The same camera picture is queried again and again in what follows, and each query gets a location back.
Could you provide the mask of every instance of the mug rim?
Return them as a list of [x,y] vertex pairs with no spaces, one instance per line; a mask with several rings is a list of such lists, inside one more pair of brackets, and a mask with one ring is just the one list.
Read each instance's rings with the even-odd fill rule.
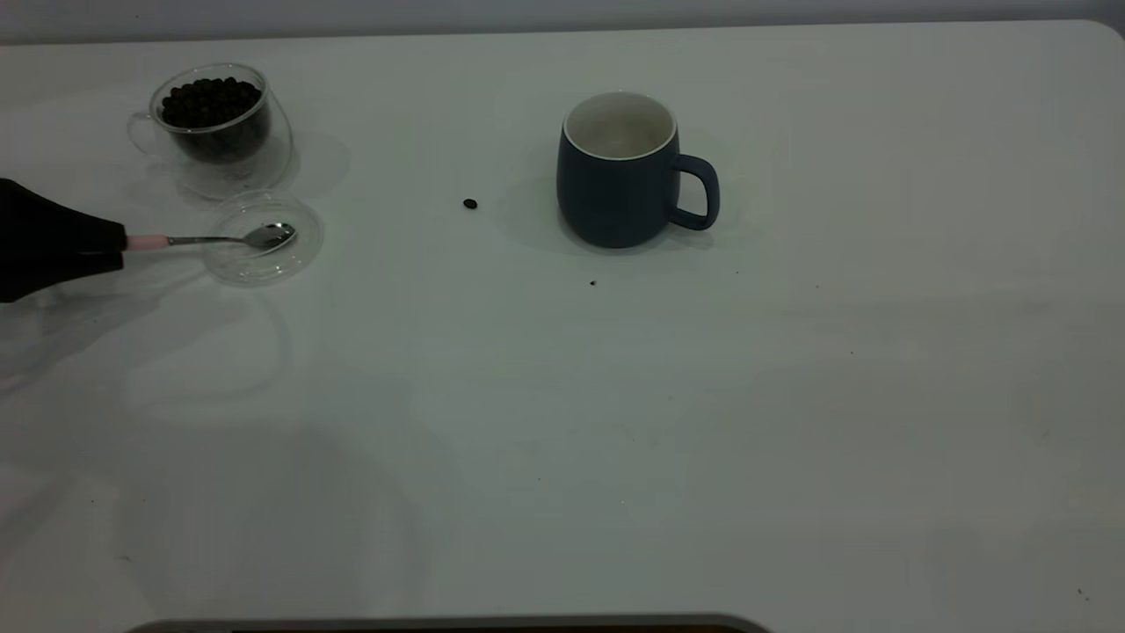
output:
[[[242,112],[241,115],[232,118],[231,120],[228,120],[226,123],[220,123],[218,125],[212,125],[209,127],[177,127],[174,125],[169,125],[169,124],[164,123],[164,119],[161,118],[160,115],[159,115],[159,112],[156,111],[156,107],[160,105],[158,102],[158,98],[160,97],[161,92],[163,92],[164,89],[168,88],[170,84],[179,82],[179,81],[182,81],[183,78],[187,76],[187,75],[189,75],[189,74],[194,74],[194,73],[197,73],[197,72],[207,71],[207,70],[212,70],[212,69],[217,69],[217,67],[236,67],[236,69],[244,70],[244,71],[249,72],[250,74],[253,74],[262,83],[262,96],[258,98],[258,101],[249,110]],[[207,64],[207,65],[202,65],[202,66],[196,66],[196,67],[192,67],[192,69],[188,69],[188,70],[186,70],[186,71],[183,71],[183,72],[181,72],[181,73],[172,76],[168,81],[161,83],[160,88],[158,88],[152,93],[152,98],[148,99],[148,116],[152,117],[152,119],[156,121],[156,125],[163,127],[164,129],[166,129],[169,132],[174,132],[177,134],[208,134],[210,132],[217,132],[219,129],[224,129],[226,127],[231,127],[232,125],[237,125],[237,124],[242,123],[243,120],[246,120],[248,118],[250,118],[251,116],[253,116],[254,112],[256,112],[258,110],[262,109],[262,103],[264,103],[269,99],[269,97],[270,97],[270,84],[266,80],[266,75],[262,74],[261,71],[259,71],[255,67],[248,66],[246,64],[238,64],[238,63],[235,63],[235,62],[218,62],[218,63],[214,63],[214,64]]]
[[[649,150],[649,151],[647,151],[647,152],[645,152],[642,154],[637,154],[637,155],[633,155],[633,156],[603,156],[601,154],[595,154],[593,152],[587,152],[585,148],[582,147],[582,145],[579,145],[578,143],[575,143],[574,138],[570,137],[570,129],[569,129],[570,115],[573,115],[575,110],[577,110],[582,106],[586,105],[587,102],[593,101],[594,99],[597,99],[600,97],[605,97],[608,94],[631,94],[633,97],[641,97],[642,99],[647,99],[647,100],[656,103],[656,106],[659,107],[660,109],[663,109],[665,111],[665,114],[668,115],[668,118],[672,120],[672,132],[668,133],[668,137],[665,138],[664,142],[662,142],[659,145],[657,145],[652,150]],[[569,110],[567,110],[566,116],[562,117],[562,135],[566,136],[566,141],[567,141],[567,143],[570,143],[572,147],[578,150],[579,152],[586,154],[587,156],[595,157],[595,159],[598,159],[598,160],[614,161],[614,162],[624,162],[624,161],[629,161],[629,160],[639,160],[639,159],[642,159],[642,157],[648,157],[648,156],[650,156],[650,155],[659,152],[664,147],[667,147],[668,143],[670,143],[672,139],[676,137],[676,133],[677,132],[680,132],[680,123],[676,120],[676,114],[674,111],[672,111],[672,108],[669,108],[668,106],[664,105],[664,102],[662,102],[659,99],[657,99],[656,97],[654,97],[651,94],[648,94],[648,93],[645,93],[645,92],[637,92],[637,91],[633,91],[633,90],[612,90],[610,92],[598,92],[597,94],[592,94],[590,97],[586,97],[582,101],[578,101],[577,103],[575,103],[575,106],[573,108],[570,108]]]

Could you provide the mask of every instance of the mug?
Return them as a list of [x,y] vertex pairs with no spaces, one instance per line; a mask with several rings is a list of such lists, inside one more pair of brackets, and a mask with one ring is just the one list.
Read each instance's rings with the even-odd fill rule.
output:
[[[261,96],[242,115],[209,127],[187,128],[161,116],[173,89],[200,79],[245,81]],[[151,129],[141,133],[143,125]],[[210,64],[182,72],[156,89],[148,111],[129,117],[129,141],[142,153],[159,156],[188,189],[208,198],[228,198],[241,191],[276,184],[292,155],[292,130],[266,75],[233,63]]]
[[[703,181],[706,216],[676,206],[680,172]],[[668,221],[704,230],[719,216],[719,178],[703,159],[680,153],[672,110],[647,94],[606,92],[562,120],[556,188],[567,224],[605,247],[644,243]]]

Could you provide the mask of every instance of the spoon handle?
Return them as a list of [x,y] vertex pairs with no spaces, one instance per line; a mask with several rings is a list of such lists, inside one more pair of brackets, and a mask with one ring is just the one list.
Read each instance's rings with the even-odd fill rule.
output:
[[170,237],[168,235],[129,235],[127,250],[156,250],[182,244],[241,242],[241,237]]

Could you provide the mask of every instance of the spoon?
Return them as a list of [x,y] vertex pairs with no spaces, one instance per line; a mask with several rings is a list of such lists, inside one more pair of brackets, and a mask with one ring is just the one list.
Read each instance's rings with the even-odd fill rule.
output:
[[273,221],[259,226],[246,233],[244,237],[171,237],[169,235],[129,235],[128,250],[156,250],[168,246],[179,246],[183,244],[209,244],[214,242],[236,242],[255,247],[262,252],[273,252],[284,246],[297,234],[297,229],[285,221]]

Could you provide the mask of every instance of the white table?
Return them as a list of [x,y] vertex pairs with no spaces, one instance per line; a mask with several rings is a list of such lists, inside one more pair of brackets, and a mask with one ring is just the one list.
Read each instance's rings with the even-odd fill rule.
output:
[[[0,175],[205,229],[124,121],[217,60],[271,79],[324,247],[260,290],[141,253],[6,306],[4,345],[37,345],[0,358],[0,630],[1125,626],[1109,29],[9,47]],[[719,171],[710,232],[605,253],[560,228],[562,115],[616,88]]]

